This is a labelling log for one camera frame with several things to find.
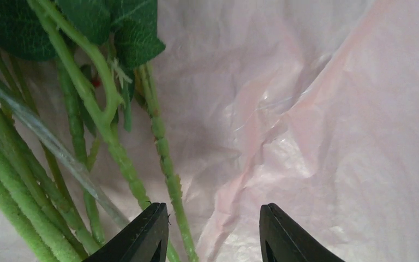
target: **bundle of stems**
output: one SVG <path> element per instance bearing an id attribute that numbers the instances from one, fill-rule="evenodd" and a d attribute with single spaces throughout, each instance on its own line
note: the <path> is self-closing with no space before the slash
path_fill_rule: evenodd
<path id="1" fill-rule="evenodd" d="M 150 198 L 119 140 L 115 121 L 118 107 L 128 103 L 124 95 L 125 89 L 118 91 L 114 81 L 114 73 L 121 75 L 121 67 L 117 68 L 109 63 L 100 52 L 100 47 L 76 29 L 50 0 L 27 0 L 27 3 L 56 53 L 58 81 L 64 95 L 76 161 L 87 171 L 91 171 L 100 144 L 102 141 L 106 143 L 132 195 L 137 198 L 139 206 L 145 209 L 150 204 Z M 101 109 L 95 98 L 90 79 L 75 62 L 76 49 L 81 49 L 88 55 L 101 78 L 106 96 L 104 109 Z M 35 116 L 39 116 L 18 58 L 10 53 L 9 61 L 13 72 L 5 63 L 0 49 L 0 71 L 7 82 L 6 92 L 19 103 L 25 104 Z M 180 179 L 174 173 L 168 141 L 165 138 L 165 125 L 160 116 L 152 67 L 146 62 L 136 67 L 129 76 L 136 78 L 136 83 L 129 82 L 129 85 L 134 85 L 137 90 L 134 94 L 126 91 L 126 97 L 133 95 L 131 97 L 142 103 L 151 118 L 151 130 L 155 136 L 160 166 L 165 175 L 188 260 L 199 261 L 182 203 Z M 98 134 L 93 133 L 95 138 L 89 154 L 84 132 L 88 123 L 86 116 L 82 115 L 83 110 L 88 113 L 98 131 Z M 41 141 L 50 169 L 49 174 L 16 130 L 14 113 L 15 108 L 0 99 L 0 209 L 40 261 L 81 261 L 96 252 L 106 241 L 94 193 L 86 187 L 83 188 L 88 228 L 74 205 L 53 150 Z M 169 260 L 180 261 L 171 241 L 168 243 Z"/>

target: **white plastic sheet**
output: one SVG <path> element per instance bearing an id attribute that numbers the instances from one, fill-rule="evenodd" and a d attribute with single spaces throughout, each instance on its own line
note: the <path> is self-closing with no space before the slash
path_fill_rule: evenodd
<path id="1" fill-rule="evenodd" d="M 271 202 L 346 261 L 419 261 L 419 1 L 167 0 L 159 16 L 155 78 L 200 261 L 261 261 Z M 42 117 L 69 145 L 53 67 L 36 66 Z M 149 121 L 133 110 L 121 140 L 172 212 Z M 105 148 L 94 176 L 130 219 L 140 212 Z M 10 260 L 33 256 L 0 213 Z"/>

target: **pink plastic sheet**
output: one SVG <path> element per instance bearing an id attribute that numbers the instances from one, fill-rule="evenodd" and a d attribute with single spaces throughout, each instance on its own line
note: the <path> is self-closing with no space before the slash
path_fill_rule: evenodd
<path id="1" fill-rule="evenodd" d="M 419 261 L 419 1 L 159 6 L 167 48 L 155 78 L 200 261 L 261 261 L 259 211 L 271 202 L 346 261 Z M 53 66 L 25 70 L 69 145 Z M 148 118 L 133 110 L 121 140 L 152 200 L 172 212 Z M 140 212 L 105 148 L 93 173 L 130 219 Z M 0 261 L 35 261 L 1 212 Z"/>

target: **white background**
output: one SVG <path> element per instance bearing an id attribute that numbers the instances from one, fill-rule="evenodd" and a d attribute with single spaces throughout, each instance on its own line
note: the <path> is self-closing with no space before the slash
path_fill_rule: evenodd
<path id="1" fill-rule="evenodd" d="M 155 78 L 200 261 L 261 261 L 259 211 L 271 202 L 345 261 L 419 261 L 419 0 L 163 0 L 159 34 Z M 69 145 L 53 65 L 25 71 Z M 172 212 L 149 120 L 133 110 L 121 140 Z M 133 219 L 105 148 L 98 159 L 94 176 Z M 33 259 L 0 212 L 0 261 Z"/>

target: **artificial plant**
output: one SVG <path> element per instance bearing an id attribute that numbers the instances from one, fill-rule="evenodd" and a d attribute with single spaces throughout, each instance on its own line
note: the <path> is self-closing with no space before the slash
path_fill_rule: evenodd
<path id="1" fill-rule="evenodd" d="M 76 159 L 91 170 L 101 142 L 106 143 L 133 196 L 145 209 L 149 197 L 117 130 L 122 114 L 123 128 L 131 131 L 130 105 L 139 103 L 150 116 L 185 251 L 188 260 L 195 262 L 198 257 L 182 204 L 181 183 L 173 170 L 149 63 L 165 49 L 157 36 L 157 9 L 157 0 L 0 0 L 0 71 L 8 91 L 37 115 L 19 60 L 55 63 Z M 108 50 L 106 56 L 103 47 Z M 9 57 L 7 63 L 2 52 Z M 84 52 L 91 63 L 77 64 L 77 52 Z M 106 96 L 103 109 L 94 93 L 100 83 Z M 56 157 L 41 143 L 50 169 L 46 172 L 14 122 L 13 112 L 0 101 L 0 209 L 40 261 L 81 261 L 106 241 L 97 203 L 84 192 L 87 227 Z M 94 137 L 89 150 L 86 135 Z M 179 261 L 171 242 L 167 250 L 171 262 Z"/>

